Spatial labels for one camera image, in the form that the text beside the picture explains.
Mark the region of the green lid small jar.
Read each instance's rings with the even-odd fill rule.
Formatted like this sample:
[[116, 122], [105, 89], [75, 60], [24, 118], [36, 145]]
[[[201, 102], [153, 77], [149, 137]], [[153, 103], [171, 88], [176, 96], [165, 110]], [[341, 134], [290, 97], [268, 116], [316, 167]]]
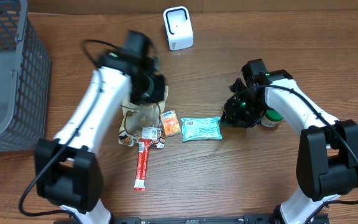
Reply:
[[263, 117], [260, 119], [260, 123], [268, 128], [276, 127], [281, 121], [283, 117], [275, 110], [267, 110]]

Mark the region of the red stick snack packet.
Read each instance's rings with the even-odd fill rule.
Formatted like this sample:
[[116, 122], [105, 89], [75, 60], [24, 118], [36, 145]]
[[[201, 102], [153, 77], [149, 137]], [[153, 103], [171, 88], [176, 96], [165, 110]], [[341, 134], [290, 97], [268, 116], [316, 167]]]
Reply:
[[149, 149], [150, 140], [139, 139], [138, 163], [134, 183], [134, 190], [138, 192], [145, 191], [145, 178], [147, 172], [147, 163], [149, 159]]

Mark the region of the orange tissue pack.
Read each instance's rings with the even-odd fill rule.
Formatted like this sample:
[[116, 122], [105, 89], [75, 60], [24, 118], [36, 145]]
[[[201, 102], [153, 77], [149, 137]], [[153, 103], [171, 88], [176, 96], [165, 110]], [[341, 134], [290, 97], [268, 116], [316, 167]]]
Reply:
[[174, 110], [162, 113], [160, 119], [166, 136], [173, 136], [181, 132], [180, 124]]

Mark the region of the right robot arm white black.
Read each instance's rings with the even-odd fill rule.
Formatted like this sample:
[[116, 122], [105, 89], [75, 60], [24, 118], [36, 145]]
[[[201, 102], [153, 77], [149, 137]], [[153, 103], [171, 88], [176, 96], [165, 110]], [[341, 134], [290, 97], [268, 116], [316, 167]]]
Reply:
[[286, 121], [300, 137], [297, 189], [273, 213], [245, 215], [244, 223], [329, 223], [323, 208], [358, 205], [357, 123], [325, 112], [286, 70], [270, 72], [262, 59], [248, 61], [241, 73], [221, 124], [247, 129]]

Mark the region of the beige snack pouch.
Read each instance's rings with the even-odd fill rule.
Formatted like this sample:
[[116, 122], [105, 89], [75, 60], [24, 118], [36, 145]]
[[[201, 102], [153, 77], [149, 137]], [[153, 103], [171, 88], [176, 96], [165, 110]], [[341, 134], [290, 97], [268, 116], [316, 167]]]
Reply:
[[165, 131], [160, 115], [164, 112], [168, 91], [169, 87], [165, 85], [163, 100], [157, 103], [135, 105], [128, 98], [122, 101], [123, 119], [118, 134], [119, 144], [132, 147], [141, 138], [147, 138], [151, 147], [165, 147]]

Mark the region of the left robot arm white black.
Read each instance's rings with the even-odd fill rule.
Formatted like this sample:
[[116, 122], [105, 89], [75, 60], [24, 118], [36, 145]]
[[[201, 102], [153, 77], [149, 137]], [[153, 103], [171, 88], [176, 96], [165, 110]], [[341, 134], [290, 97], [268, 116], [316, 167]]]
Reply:
[[36, 176], [19, 200], [32, 188], [58, 208], [42, 215], [64, 213], [72, 223], [114, 223], [103, 205], [104, 179], [97, 154], [116, 111], [123, 100], [134, 105], [159, 103], [164, 99], [165, 79], [157, 75], [158, 56], [145, 34], [130, 30], [123, 47], [110, 46], [99, 59], [81, 48], [94, 65], [89, 87], [67, 124], [52, 140], [39, 139], [35, 147]]

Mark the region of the teal packet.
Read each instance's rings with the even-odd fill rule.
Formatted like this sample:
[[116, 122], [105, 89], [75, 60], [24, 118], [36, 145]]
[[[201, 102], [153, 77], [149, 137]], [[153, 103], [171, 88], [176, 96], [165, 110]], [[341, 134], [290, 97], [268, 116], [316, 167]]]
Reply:
[[182, 141], [221, 140], [220, 117], [182, 118]]

